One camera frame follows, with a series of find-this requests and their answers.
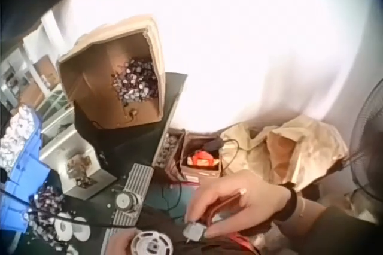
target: wire spool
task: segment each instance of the wire spool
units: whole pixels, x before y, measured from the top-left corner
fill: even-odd
[[[140,200],[138,195],[132,192],[121,192],[115,198],[115,205],[120,211],[134,213],[140,205]]]
[[[74,218],[76,221],[86,222],[85,218],[76,217]],[[85,225],[77,225],[73,224],[73,235],[77,238],[77,240],[81,242],[86,242],[90,238],[90,227]]]
[[[173,244],[169,237],[156,231],[143,231],[133,238],[132,255],[172,255]]]
[[[71,218],[71,216],[67,213],[59,213],[58,215],[68,219]],[[54,221],[54,228],[57,232],[58,240],[68,242],[69,240],[72,239],[72,236],[73,236],[72,223],[65,222],[60,219],[56,219]]]

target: white wall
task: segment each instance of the white wall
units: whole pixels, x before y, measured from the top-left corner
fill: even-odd
[[[379,10],[376,0],[66,0],[54,15],[72,46],[103,23],[154,14],[166,71],[189,75],[175,127],[209,132],[306,113],[348,143],[383,76]]]
[[[57,61],[59,54],[48,39],[43,25],[40,25],[23,40],[24,47],[33,63],[37,63],[45,55],[48,55],[52,63]]]

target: sleeve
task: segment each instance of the sleeve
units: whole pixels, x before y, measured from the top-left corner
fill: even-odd
[[[298,248],[299,254],[366,254],[366,249],[372,246],[370,240],[377,231],[378,227],[374,224],[330,207],[320,215],[305,236]]]

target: metal parts pile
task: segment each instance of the metal parts pile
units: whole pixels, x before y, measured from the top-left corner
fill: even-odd
[[[112,86],[124,106],[158,98],[158,81],[152,61],[132,59],[121,74],[112,75]]]
[[[75,179],[76,185],[84,189],[96,184],[97,182],[89,178],[86,174],[91,164],[89,156],[82,157],[76,155],[69,159],[66,164],[66,172],[69,179]]]
[[[160,154],[156,160],[156,166],[164,168],[170,157],[173,155],[177,147],[178,137],[175,135],[166,134],[163,141]]]
[[[0,166],[8,173],[35,129],[32,113],[28,106],[20,106],[18,113],[12,116],[4,137],[0,139]]]
[[[39,208],[48,213],[58,214],[62,211],[64,195],[52,186],[42,186],[38,192],[29,198],[29,203],[35,208]],[[41,239],[56,251],[64,251],[69,247],[68,242],[58,239],[54,228],[55,219],[41,212],[28,209],[24,215],[25,220],[32,229],[33,239]]]

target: black wrist strap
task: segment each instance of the black wrist strap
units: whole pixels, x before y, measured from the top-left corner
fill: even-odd
[[[297,198],[297,193],[292,188],[291,184],[288,184],[288,183],[287,184],[280,184],[280,186],[283,186],[283,187],[289,189],[291,196],[290,196],[289,200],[287,201],[285,207],[282,208],[281,211],[278,211],[277,213],[275,213],[273,215],[272,219],[276,220],[276,221],[284,222],[294,214],[294,212],[297,208],[298,198]]]

